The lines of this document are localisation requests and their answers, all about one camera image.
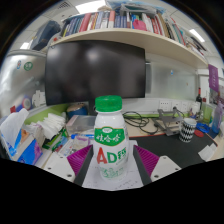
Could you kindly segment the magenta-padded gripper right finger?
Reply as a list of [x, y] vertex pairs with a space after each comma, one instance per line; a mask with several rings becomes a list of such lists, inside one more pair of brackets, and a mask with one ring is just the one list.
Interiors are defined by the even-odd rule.
[[180, 170], [180, 167], [168, 156], [157, 156], [137, 145], [133, 146], [133, 156], [143, 185], [155, 182]]

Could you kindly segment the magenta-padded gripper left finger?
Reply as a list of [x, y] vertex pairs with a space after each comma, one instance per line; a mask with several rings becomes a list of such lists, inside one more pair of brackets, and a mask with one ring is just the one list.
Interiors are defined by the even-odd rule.
[[68, 157], [53, 153], [47, 161], [44, 170], [78, 186], [84, 182], [89, 164], [93, 156], [92, 146], [86, 146]]

